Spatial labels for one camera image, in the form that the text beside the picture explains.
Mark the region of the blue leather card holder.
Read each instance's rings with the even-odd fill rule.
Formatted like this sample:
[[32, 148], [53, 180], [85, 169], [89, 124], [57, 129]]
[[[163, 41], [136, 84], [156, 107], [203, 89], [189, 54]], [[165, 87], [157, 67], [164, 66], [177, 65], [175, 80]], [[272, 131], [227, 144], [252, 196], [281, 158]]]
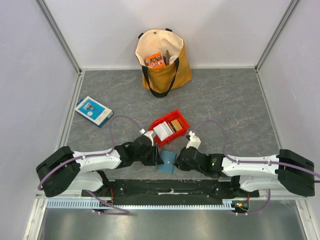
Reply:
[[177, 154], [175, 152], [163, 150], [160, 154], [163, 164], [157, 166], [157, 171], [167, 174], [174, 173], [174, 162], [176, 160]]

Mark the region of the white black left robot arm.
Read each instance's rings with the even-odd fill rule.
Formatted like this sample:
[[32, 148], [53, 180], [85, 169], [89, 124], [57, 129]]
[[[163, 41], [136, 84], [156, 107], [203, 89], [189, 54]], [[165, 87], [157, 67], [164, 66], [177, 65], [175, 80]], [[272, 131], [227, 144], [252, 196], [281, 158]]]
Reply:
[[164, 163], [149, 133], [102, 151], [72, 151], [69, 146], [63, 146], [36, 167], [38, 190], [44, 191], [48, 198], [85, 190], [103, 197], [110, 192], [110, 181], [104, 170], [130, 167], [135, 162], [144, 166]]

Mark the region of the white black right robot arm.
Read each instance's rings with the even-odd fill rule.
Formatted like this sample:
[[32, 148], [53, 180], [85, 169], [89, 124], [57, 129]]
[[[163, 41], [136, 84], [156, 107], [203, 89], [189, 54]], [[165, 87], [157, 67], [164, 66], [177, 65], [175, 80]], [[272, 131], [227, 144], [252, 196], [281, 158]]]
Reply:
[[264, 189], [286, 189], [303, 197], [315, 196], [314, 163], [303, 156], [281, 149], [263, 157], [206, 155], [194, 147], [183, 148], [174, 162], [182, 171], [195, 170], [206, 177], [230, 177], [229, 191], [235, 197]]

